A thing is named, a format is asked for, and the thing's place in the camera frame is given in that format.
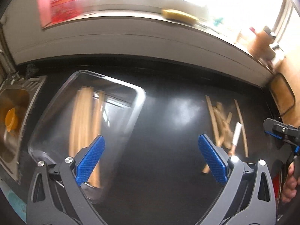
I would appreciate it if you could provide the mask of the right hand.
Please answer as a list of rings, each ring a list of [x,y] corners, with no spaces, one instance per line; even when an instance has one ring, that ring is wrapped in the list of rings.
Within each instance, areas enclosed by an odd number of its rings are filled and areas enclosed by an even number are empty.
[[[294,169],[294,163],[291,163],[281,192],[281,201],[283,203],[289,203],[297,193],[296,187],[299,184],[299,179],[294,177]]]

